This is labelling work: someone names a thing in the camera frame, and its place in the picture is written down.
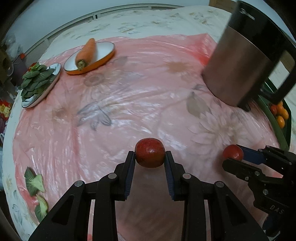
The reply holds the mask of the blue gloved right hand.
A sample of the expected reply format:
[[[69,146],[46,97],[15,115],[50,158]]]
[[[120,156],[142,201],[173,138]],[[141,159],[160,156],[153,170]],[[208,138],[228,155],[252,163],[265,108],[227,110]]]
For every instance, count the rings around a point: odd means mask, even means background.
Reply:
[[[263,223],[262,229],[268,237],[274,238],[274,240],[290,240],[288,223],[279,216],[269,214]]]

